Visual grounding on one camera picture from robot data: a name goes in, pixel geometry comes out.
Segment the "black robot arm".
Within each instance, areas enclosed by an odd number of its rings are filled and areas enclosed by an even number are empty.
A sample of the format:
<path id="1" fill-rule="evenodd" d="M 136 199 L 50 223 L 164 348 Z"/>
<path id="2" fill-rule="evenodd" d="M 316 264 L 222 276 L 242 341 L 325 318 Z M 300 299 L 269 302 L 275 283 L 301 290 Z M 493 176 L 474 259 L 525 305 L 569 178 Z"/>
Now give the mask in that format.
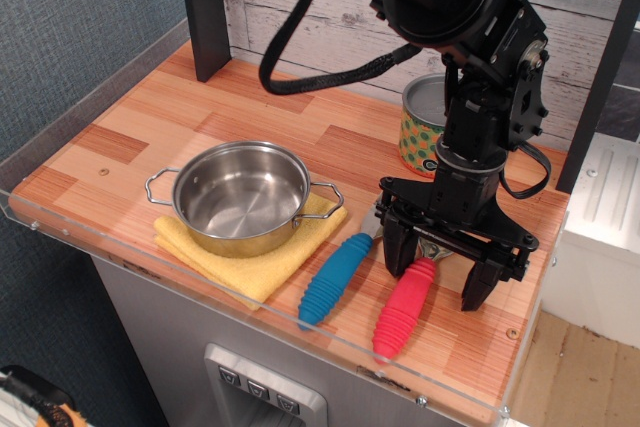
<path id="1" fill-rule="evenodd" d="M 541 81 L 545 25 L 528 0 L 371 0 L 411 45 L 433 49 L 446 68 L 446 123 L 432 181 L 385 177 L 378 217 L 388 271 L 404 274 L 420 239 L 473 261 L 462 307 L 477 310 L 501 281 L 521 280 L 533 234 L 510 219 L 496 194 L 510 153 L 548 167 L 530 142 L 547 115 Z"/>

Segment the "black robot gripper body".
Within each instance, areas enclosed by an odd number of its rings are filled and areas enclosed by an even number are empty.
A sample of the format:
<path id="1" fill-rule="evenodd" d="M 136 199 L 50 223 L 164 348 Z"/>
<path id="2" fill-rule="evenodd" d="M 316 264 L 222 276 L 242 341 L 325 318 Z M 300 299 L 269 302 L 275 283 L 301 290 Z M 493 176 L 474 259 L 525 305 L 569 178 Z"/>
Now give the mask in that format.
<path id="1" fill-rule="evenodd" d="M 497 189 L 517 200 L 539 193 L 539 185 L 517 191 L 505 176 L 506 151 L 483 163 L 464 159 L 444 145 L 436 148 L 438 167 L 431 181 L 384 177 L 378 207 L 385 219 L 399 219 L 418 234 L 476 261 L 494 259 L 502 266 L 500 281 L 520 281 L 528 268 L 537 238 L 499 207 Z"/>

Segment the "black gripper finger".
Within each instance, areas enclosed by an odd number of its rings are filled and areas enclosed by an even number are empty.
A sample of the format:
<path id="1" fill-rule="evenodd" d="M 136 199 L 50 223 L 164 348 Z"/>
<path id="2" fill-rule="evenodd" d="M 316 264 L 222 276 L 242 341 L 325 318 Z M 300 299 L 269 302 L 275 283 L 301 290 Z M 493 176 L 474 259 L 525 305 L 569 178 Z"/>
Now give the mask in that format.
<path id="1" fill-rule="evenodd" d="M 500 281 L 503 266 L 494 259 L 476 261 L 462 292 L 462 311 L 477 311 Z"/>
<path id="2" fill-rule="evenodd" d="M 386 269 L 394 278 L 400 278 L 416 257 L 419 236 L 412 227 L 399 219 L 385 219 L 383 249 Z"/>

